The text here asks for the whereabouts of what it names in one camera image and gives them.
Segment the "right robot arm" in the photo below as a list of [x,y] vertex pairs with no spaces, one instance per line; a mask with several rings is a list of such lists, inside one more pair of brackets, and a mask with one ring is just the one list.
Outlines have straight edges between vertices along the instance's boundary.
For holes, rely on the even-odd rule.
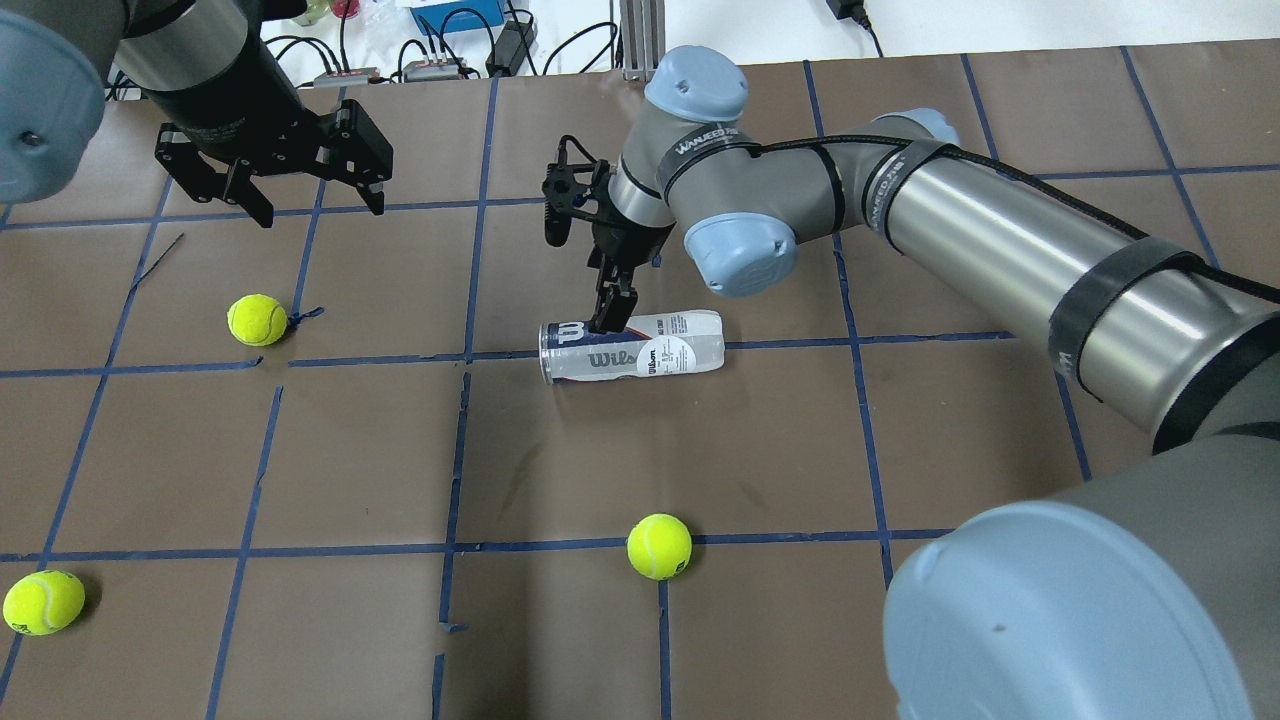
[[1009,340],[940,350],[925,380],[1056,382],[1132,423],[1110,477],[987,509],[892,570],[884,666],[897,719],[1277,716],[1277,287],[1216,266],[957,143],[931,108],[763,143],[748,79],[699,46],[650,70],[605,168],[594,324],[673,229],[705,287],[762,292],[801,243],[859,229]]

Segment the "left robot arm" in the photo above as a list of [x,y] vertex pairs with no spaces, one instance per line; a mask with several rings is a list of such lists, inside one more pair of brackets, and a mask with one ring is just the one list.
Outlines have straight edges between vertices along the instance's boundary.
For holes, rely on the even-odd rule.
[[385,210],[394,151],[355,100],[307,109],[262,40],[303,1],[5,1],[1,5],[1,199],[36,202],[74,178],[118,69],[165,115],[156,160],[196,202],[261,227],[259,177],[306,174]]

